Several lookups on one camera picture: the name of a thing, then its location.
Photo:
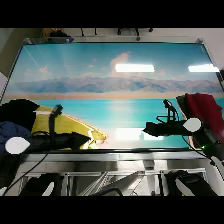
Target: dark blue cloth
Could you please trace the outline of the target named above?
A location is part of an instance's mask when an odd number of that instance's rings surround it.
[[[12,137],[27,138],[31,136],[31,132],[10,121],[0,122],[0,153],[5,151],[5,143]]]

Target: sea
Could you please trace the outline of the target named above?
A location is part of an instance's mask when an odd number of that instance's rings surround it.
[[[169,99],[182,114],[176,99]],[[146,122],[158,123],[156,117],[166,116],[167,109],[162,99],[119,99],[119,100],[38,100],[41,106],[53,108],[63,106],[63,114],[79,118],[106,132],[108,139],[99,148],[188,148],[181,136],[154,138],[142,132]],[[216,99],[224,108],[224,99]]]

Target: beach image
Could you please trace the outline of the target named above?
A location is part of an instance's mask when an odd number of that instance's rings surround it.
[[[154,72],[117,72],[116,64],[151,64]],[[215,72],[190,72],[211,64],[201,44],[75,43],[24,46],[3,102],[25,98],[43,107],[63,106],[63,114],[102,133],[97,147],[186,148],[181,136],[153,137],[146,122],[167,115],[163,99],[181,112],[176,97],[205,93],[224,106]]]

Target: turquoise water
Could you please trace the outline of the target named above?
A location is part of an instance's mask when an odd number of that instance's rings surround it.
[[[170,99],[179,116],[181,112],[175,99]],[[217,99],[224,108],[224,99]],[[168,136],[163,140],[118,141],[115,138],[117,128],[144,128],[147,121],[157,122],[156,116],[166,115],[162,99],[130,99],[130,100],[41,100],[36,103],[54,107],[63,106],[63,113],[80,118],[95,127],[107,132],[109,138],[102,148],[145,148],[145,147],[187,147],[181,136]]]

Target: metal frame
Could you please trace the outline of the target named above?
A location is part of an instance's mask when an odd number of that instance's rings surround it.
[[[182,44],[192,44],[192,43],[201,43],[205,47],[205,50],[211,60],[211,62],[215,65],[214,59],[211,56],[210,51],[208,50],[207,45],[205,44],[204,40],[201,38],[196,37],[156,37],[156,36],[140,36],[141,39],[139,41],[136,40],[135,36],[76,36],[73,37],[73,42],[65,42],[67,44],[75,44],[75,43],[87,43],[87,42],[109,42],[109,43],[182,43]],[[68,39],[64,37],[54,37],[54,38],[26,38],[24,40],[24,45],[35,45],[35,44],[49,44],[46,42],[48,39]],[[19,49],[17,57],[13,63],[12,69],[10,71],[10,75],[8,77],[8,81],[5,85],[2,97],[4,96],[5,90],[7,85],[10,81],[10,77],[18,60],[19,54],[22,50],[23,46]],[[224,91],[222,83],[220,81],[220,73],[217,73],[218,80],[220,85]],[[43,154],[29,154],[24,159],[24,161],[31,162],[31,161],[39,161],[42,159]],[[155,159],[204,159],[203,156],[199,155],[198,153],[184,148],[169,148],[169,149],[130,149],[130,150],[122,150],[122,149],[109,149],[109,150],[82,150],[80,152],[64,152],[64,151],[57,151],[50,152],[49,155],[45,158],[45,161],[53,162],[53,161],[125,161],[125,160],[155,160]]]

